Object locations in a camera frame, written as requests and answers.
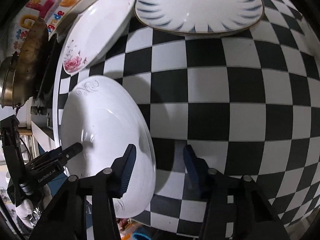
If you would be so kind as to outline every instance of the metal bolt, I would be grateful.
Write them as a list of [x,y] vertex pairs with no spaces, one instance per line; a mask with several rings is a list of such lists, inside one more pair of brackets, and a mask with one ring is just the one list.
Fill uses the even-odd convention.
[[104,170],[103,170],[103,173],[104,174],[110,174],[112,172],[112,169],[111,168],[105,168]]
[[71,176],[68,178],[68,180],[69,180],[70,182],[74,182],[74,181],[76,181],[76,179],[77,179],[77,176],[76,176],[76,175],[71,175]]
[[208,169],[208,173],[210,175],[216,175],[218,173],[218,171],[216,169]]
[[252,178],[249,175],[244,175],[243,176],[243,180],[247,181],[247,182],[250,182],[252,180]]

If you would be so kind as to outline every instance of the pink rose pattern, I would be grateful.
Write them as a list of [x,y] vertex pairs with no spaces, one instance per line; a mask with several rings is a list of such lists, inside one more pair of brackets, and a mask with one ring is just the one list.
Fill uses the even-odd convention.
[[63,64],[65,67],[65,70],[68,72],[74,72],[77,71],[79,66],[81,65],[82,58],[79,56],[73,57],[71,59],[66,59]]

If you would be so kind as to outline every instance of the white plate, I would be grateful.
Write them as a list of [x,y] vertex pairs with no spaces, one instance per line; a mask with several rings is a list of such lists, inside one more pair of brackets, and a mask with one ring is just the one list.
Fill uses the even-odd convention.
[[70,31],[63,52],[64,70],[74,75],[94,65],[116,43],[131,19],[135,0],[98,0]]
[[258,22],[262,0],[137,0],[135,13],[150,27],[175,33],[232,34]]
[[62,148],[76,142],[84,150],[68,161],[67,168],[79,178],[110,167],[133,143],[137,159],[127,192],[114,199],[116,217],[134,217],[146,209],[156,184],[151,136],[137,104],[113,79],[91,76],[69,93],[61,121]]

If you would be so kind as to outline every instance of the black and white checkered surface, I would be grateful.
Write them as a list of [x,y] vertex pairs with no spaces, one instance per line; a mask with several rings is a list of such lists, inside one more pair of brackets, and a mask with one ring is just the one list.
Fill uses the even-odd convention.
[[251,175],[285,226],[319,207],[318,68],[294,5],[263,2],[265,16],[257,26],[221,39],[174,36],[133,18],[105,62],[72,77],[58,68],[56,131],[68,93],[91,75],[116,79],[145,117],[156,154],[156,190],[136,220],[198,235],[206,203],[186,173],[187,143],[209,167]]

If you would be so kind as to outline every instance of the plate with blue stripe pattern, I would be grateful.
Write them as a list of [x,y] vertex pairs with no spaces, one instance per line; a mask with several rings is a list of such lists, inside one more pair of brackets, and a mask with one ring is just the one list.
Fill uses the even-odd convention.
[[231,35],[262,18],[262,0],[136,0],[145,25],[177,34]]

